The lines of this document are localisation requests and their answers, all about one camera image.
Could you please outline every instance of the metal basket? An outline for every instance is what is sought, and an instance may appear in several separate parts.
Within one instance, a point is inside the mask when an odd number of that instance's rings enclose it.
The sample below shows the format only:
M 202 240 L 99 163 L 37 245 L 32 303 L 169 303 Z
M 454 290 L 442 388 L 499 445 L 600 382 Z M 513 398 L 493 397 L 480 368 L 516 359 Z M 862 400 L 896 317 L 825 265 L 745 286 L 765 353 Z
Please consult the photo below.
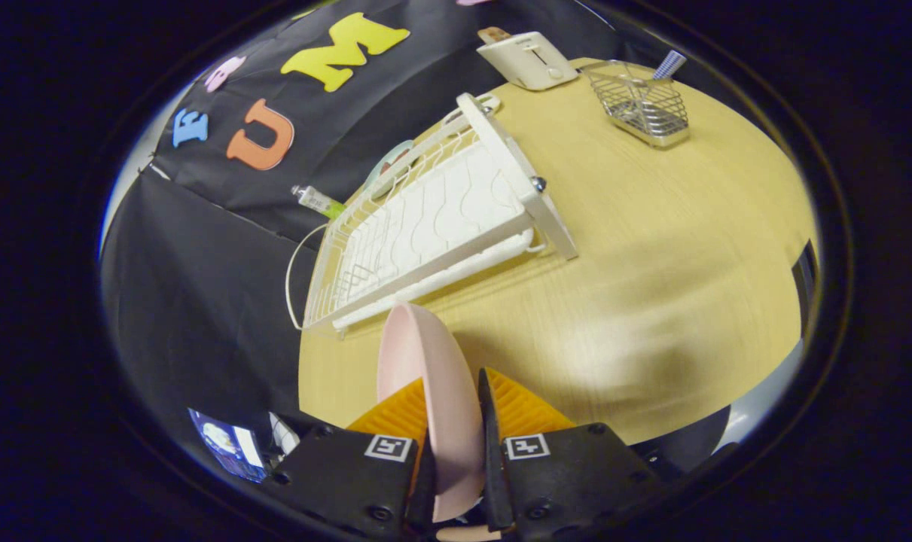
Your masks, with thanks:
M 616 59 L 583 66 L 582 71 L 615 126 L 652 147 L 670 147 L 690 136 L 683 98 L 669 77 L 653 79 L 641 66 Z

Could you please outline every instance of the dish drying rack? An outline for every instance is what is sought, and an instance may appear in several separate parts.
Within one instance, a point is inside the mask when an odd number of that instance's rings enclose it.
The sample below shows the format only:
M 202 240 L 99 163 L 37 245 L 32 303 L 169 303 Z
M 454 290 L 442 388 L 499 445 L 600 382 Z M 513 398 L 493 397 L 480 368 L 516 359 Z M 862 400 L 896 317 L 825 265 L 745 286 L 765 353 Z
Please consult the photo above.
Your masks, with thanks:
M 459 116 L 365 186 L 322 238 L 304 328 L 388 311 L 501 261 L 538 251 L 538 227 L 567 260 L 569 231 L 515 140 L 468 93 Z M 386 185 L 392 188 L 386 193 Z
M 690 136 L 683 98 L 669 77 L 654 79 L 641 66 L 616 59 L 583 66 L 582 71 L 615 126 L 659 148 Z

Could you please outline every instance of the wooden table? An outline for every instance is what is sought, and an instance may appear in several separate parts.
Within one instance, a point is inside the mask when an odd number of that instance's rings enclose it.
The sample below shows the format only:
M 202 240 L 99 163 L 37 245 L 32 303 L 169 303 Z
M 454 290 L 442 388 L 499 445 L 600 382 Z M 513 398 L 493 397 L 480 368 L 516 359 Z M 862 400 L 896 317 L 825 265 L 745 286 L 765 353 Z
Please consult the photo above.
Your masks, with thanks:
M 675 86 L 691 137 L 669 150 L 610 124 L 585 75 L 543 92 L 494 89 L 496 119 L 548 180 L 580 256 L 524 254 L 417 300 L 474 376 L 493 367 L 627 443 L 712 414 L 778 366 L 799 339 L 790 268 L 808 239 L 819 250 L 806 189 L 778 145 Z M 345 426 L 376 403 L 384 320 L 344 340 L 302 335 L 303 411 Z

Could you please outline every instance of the white cable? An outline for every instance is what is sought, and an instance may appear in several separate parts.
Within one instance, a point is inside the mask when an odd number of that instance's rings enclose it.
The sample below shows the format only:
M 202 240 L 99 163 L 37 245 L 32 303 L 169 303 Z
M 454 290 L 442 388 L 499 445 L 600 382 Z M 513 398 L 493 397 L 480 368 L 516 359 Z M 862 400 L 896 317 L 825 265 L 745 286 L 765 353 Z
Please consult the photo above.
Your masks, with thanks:
M 285 271 L 285 304 L 288 306 L 288 315 L 291 316 L 291 323 L 294 324 L 294 329 L 297 330 L 301 330 L 301 326 L 298 325 L 298 320 L 294 316 L 294 310 L 291 308 L 291 265 L 294 263 L 294 257 L 298 255 L 298 250 L 301 249 L 301 245 L 305 244 L 305 241 L 307 241 L 312 234 L 318 230 L 324 230 L 326 226 L 328 226 L 328 223 L 316 227 L 314 230 L 309 231 L 305 237 L 302 237 L 298 246 L 294 247 L 294 253 L 291 253 L 291 260 L 288 260 L 288 269 Z

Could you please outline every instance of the black fabric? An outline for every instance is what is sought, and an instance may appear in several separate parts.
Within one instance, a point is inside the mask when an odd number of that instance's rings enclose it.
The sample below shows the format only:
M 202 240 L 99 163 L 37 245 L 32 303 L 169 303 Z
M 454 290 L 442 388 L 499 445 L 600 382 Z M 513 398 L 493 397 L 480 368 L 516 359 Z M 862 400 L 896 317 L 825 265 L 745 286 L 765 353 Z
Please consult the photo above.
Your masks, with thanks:
M 410 30 L 410 37 L 383 54 L 366 55 L 365 65 L 350 66 L 352 78 L 333 93 L 303 73 L 280 72 L 299 50 L 331 45 L 328 29 L 356 11 Z M 460 93 L 479 95 L 505 82 L 476 52 L 482 45 L 476 31 L 488 26 L 541 31 L 568 58 L 608 57 L 620 44 L 605 22 L 575 2 L 515 0 L 467 8 L 455 2 L 344 0 L 262 34 L 274 38 L 225 54 L 246 60 L 214 93 L 203 83 L 218 65 L 202 73 L 177 110 L 208 114 L 208 138 L 174 148 L 171 120 L 157 145 L 157 165 L 203 198 L 298 240 L 324 219 L 294 202 L 292 185 L 311 184 L 345 200 L 387 151 L 453 110 Z M 245 123 L 257 99 L 287 117 L 296 133 L 281 163 L 267 171 L 225 155 L 241 128 L 252 141 L 272 144 L 270 130 Z M 310 244 L 317 246 L 317 240 Z
M 201 444 L 188 407 L 263 443 L 267 410 L 297 412 L 293 250 L 150 168 L 125 196 L 103 251 L 105 316 L 131 385 L 176 438 Z M 304 249 L 294 265 L 295 306 L 314 256 Z

